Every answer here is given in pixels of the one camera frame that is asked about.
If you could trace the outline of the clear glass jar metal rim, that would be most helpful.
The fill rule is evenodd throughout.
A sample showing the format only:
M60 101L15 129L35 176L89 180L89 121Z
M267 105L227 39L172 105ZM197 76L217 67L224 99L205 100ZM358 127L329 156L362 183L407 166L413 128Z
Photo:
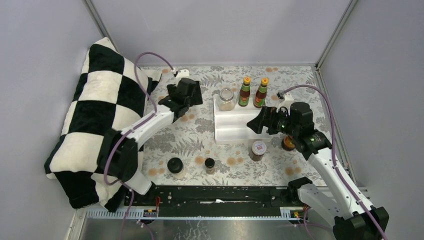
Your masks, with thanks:
M232 111L235 108L234 92L228 87L221 89L216 104L221 112Z

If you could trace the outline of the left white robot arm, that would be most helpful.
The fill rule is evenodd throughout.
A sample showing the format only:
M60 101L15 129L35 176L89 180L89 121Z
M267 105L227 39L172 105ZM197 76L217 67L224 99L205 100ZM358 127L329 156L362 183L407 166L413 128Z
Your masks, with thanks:
M97 165L103 170L108 186L120 183L136 192L136 199L144 206L152 204L155 192L153 182L139 170L139 150L154 134L173 124L189 108L203 104L198 80L181 78L177 84L167 85L168 95L154 110L135 123L121 129L109 129L101 144Z

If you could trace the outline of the red label sauce bottle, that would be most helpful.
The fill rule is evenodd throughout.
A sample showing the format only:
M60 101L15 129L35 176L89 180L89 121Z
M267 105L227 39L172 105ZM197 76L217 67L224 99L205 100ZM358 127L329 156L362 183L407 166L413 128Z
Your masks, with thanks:
M256 108L262 108L266 103L269 79L264 77L261 79L260 85L256 91L253 105Z

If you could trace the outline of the red lid sauce jar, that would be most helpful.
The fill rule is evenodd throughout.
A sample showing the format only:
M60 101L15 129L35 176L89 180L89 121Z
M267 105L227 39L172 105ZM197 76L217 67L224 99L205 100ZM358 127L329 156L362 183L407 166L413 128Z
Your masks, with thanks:
M281 142L281 147L286 151L293 151L296 146L292 141L292 138L290 136L285 136Z

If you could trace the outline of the large black lid jar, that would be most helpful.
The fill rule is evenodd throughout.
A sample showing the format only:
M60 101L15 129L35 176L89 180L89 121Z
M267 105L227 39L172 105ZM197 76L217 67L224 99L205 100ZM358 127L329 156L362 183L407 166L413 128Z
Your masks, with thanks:
M186 175L186 167L178 157L173 157L167 162L167 168L175 179L182 179Z

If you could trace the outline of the green label sauce bottle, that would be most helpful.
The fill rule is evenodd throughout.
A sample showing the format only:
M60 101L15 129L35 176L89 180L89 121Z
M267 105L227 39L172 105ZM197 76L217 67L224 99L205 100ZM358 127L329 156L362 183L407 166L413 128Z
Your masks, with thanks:
M238 95L238 105L241 107L246 107L249 104L249 99L251 95L250 88L251 78L245 76L243 78L243 83L241 85L239 95Z

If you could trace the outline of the white plastic organizer tray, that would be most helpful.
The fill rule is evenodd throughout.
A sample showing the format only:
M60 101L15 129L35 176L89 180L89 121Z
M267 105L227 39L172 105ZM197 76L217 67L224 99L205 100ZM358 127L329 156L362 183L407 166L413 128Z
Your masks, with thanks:
M254 141L271 141L272 136L266 133L267 127L264 127L260 134L256 134L247 127L247 122L251 121L260 113L260 109L254 106L255 94L252 93L247 106L235 104L231 111L221 111L217 100L219 95L213 96L213 121L214 121L214 140L218 145L225 144L244 144Z

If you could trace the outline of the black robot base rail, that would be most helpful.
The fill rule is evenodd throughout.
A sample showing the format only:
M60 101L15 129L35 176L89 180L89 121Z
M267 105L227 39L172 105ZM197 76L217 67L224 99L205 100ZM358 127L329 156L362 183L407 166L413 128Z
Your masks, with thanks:
M153 207L159 217L282 217L305 205L286 187L157 185L147 195L136 193L134 207Z

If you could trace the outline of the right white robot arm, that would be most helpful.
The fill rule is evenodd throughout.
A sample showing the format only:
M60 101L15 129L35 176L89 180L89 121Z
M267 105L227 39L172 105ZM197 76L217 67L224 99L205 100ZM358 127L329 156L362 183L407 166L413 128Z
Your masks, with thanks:
M309 104L294 102L290 109L264 106L247 124L259 134L283 133L291 137L296 150L317 170L332 194L329 198L306 177L289 182L287 201L315 210L331 226L337 240L385 240L389 214L361 192L337 160L328 138L315 129Z

